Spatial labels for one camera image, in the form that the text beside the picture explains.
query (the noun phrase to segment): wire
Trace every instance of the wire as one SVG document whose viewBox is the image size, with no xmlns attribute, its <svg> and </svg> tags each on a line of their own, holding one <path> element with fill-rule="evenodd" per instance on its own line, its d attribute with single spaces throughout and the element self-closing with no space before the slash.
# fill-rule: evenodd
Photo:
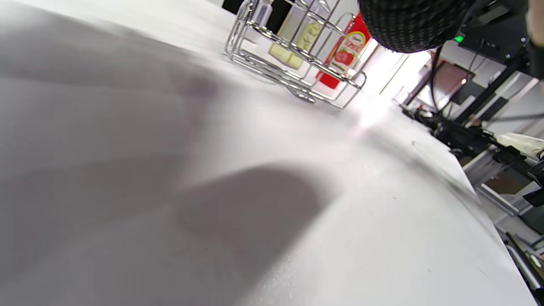
<svg viewBox="0 0 544 306">
<path fill-rule="evenodd" d="M 472 57 L 472 60 L 471 60 L 471 63 L 470 65 L 468 66 L 468 70 L 470 72 L 473 72 L 473 73 L 476 73 L 476 71 L 478 71 L 478 69 L 480 69 L 480 67 L 485 63 L 485 61 L 487 60 L 487 58 L 482 58 L 480 64 L 478 64 L 478 66 L 476 66 L 476 68 L 474 68 L 474 71 L 472 71 L 472 65 L 474 65 L 474 62 L 476 61 L 476 58 L 478 57 L 478 54 L 476 53 L 474 55 L 474 57 Z"/>
<path fill-rule="evenodd" d="M 432 104 L 434 104 L 434 106 L 436 108 L 436 111 L 438 112 L 438 115 L 441 117 L 442 121 L 444 120 L 444 116 L 442 115 L 442 110 L 438 108 L 438 104 L 436 103 L 436 99 L 435 99 L 435 77 L 436 77 L 436 69 L 437 69 L 437 66 L 438 66 L 438 59 L 440 57 L 440 53 L 442 52 L 442 47 L 443 46 L 444 45 L 442 45 L 442 46 L 438 47 L 438 49 L 436 49 L 435 58 L 432 59 L 431 83 L 430 83 Z"/>
<path fill-rule="evenodd" d="M 478 69 L 480 69 L 480 67 L 487 61 L 487 58 L 484 58 L 481 60 L 480 64 L 478 64 L 478 66 L 476 66 L 476 68 L 474 68 L 474 71 L 473 73 L 476 73 L 476 71 L 478 71 Z"/>
<path fill-rule="evenodd" d="M 478 54 L 474 54 L 474 56 L 472 57 L 472 60 L 471 60 L 471 63 L 470 65 L 468 66 L 468 70 L 469 71 L 472 71 L 472 65 L 474 65 L 474 61 L 476 60 L 476 57 L 478 57 Z"/>
</svg>

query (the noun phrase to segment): wire basket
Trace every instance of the wire basket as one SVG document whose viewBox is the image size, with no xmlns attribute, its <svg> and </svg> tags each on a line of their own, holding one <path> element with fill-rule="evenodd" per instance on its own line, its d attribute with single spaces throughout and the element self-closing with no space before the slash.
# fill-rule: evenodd
<svg viewBox="0 0 544 306">
<path fill-rule="evenodd" d="M 366 83 L 367 77 L 364 72 L 361 71 L 362 65 L 360 65 L 360 63 L 354 65 L 354 67 L 360 67 L 354 70 L 354 73 L 351 76 L 346 76 L 327 65 L 325 63 L 326 61 L 318 58 L 318 55 L 323 54 L 323 52 L 329 54 L 332 51 L 335 51 L 333 50 L 333 47 L 327 48 L 329 41 L 331 41 L 331 37 L 345 37 L 354 24 L 355 15 L 352 13 L 343 14 L 335 23 L 333 23 L 330 21 L 330 18 L 334 14 L 340 0 L 337 0 L 333 8 L 327 14 L 327 17 L 323 17 L 311 10 L 311 8 L 314 7 L 314 2 L 320 0 L 311 0 L 309 3 L 306 3 L 303 0 L 284 0 L 291 4 L 294 7 L 293 9 L 300 9 L 304 12 L 304 17 L 301 19 L 295 33 L 287 40 L 286 38 L 274 34 L 264 25 L 259 25 L 255 22 L 253 17 L 259 1 L 260 0 L 251 0 L 245 10 L 242 9 L 238 12 L 237 20 L 234 22 L 234 26 L 232 27 L 225 45 L 225 52 L 230 60 L 244 69 L 284 85 L 292 94 L 302 100 L 311 103 L 323 101 L 340 109 L 347 107 Z M 301 29 L 303 29 L 302 25 L 306 19 L 309 19 L 308 22 L 317 22 L 320 26 L 316 42 L 308 51 L 293 42 Z M 345 29 L 342 29 L 339 25 L 344 21 L 347 21 L 348 25 Z M 305 65 L 302 71 L 300 71 L 300 69 L 295 71 L 289 69 L 288 66 L 275 64 L 272 59 L 265 58 L 266 56 L 255 54 L 257 52 L 252 52 L 250 48 L 247 48 L 244 44 L 246 34 L 249 30 L 256 31 L 260 36 L 266 38 L 265 41 L 271 41 L 271 45 L 277 44 L 285 50 L 293 52 L 296 56 L 305 61 L 307 65 Z M 325 36 L 325 32 L 328 32 L 328 34 L 326 35 L 326 38 L 322 39 L 322 37 Z M 316 72 L 326 73 L 341 81 L 342 89 L 331 90 L 324 86 L 319 86 L 319 79 Z"/>
</svg>

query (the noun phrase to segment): ketchup bottle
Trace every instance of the ketchup bottle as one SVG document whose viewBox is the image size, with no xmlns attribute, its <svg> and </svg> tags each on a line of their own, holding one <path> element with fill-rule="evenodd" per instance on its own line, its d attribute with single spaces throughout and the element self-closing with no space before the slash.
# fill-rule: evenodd
<svg viewBox="0 0 544 306">
<path fill-rule="evenodd" d="M 325 61 L 325 64 L 329 64 L 331 68 L 345 76 L 348 75 L 348 70 L 357 63 L 364 46 L 370 40 L 370 32 L 363 21 L 361 13 L 359 13 L 355 17 L 355 20 L 348 25 L 348 28 L 351 25 L 353 26 L 349 33 L 338 40 L 336 46 L 332 49 L 331 54 L 329 54 L 329 57 Z M 335 89 L 338 84 L 340 84 L 340 81 L 335 77 L 321 71 L 317 74 L 317 77 L 321 77 L 319 81 L 332 89 Z"/>
</svg>

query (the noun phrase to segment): tomato label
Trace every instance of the tomato label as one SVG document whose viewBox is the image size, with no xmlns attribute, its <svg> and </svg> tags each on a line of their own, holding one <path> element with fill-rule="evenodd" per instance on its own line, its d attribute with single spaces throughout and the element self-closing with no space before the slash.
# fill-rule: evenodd
<svg viewBox="0 0 544 306">
<path fill-rule="evenodd" d="M 366 38 L 363 33 L 349 33 L 339 45 L 335 56 L 330 61 L 330 66 L 341 74 L 346 75 L 363 51 L 365 44 Z"/>
</svg>

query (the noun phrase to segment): black mesh object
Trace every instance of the black mesh object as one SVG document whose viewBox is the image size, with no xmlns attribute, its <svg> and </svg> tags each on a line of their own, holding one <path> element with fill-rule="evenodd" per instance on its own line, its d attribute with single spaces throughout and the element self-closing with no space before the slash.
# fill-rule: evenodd
<svg viewBox="0 0 544 306">
<path fill-rule="evenodd" d="M 372 37 L 396 52 L 443 45 L 461 27 L 475 0 L 359 0 Z"/>
</svg>

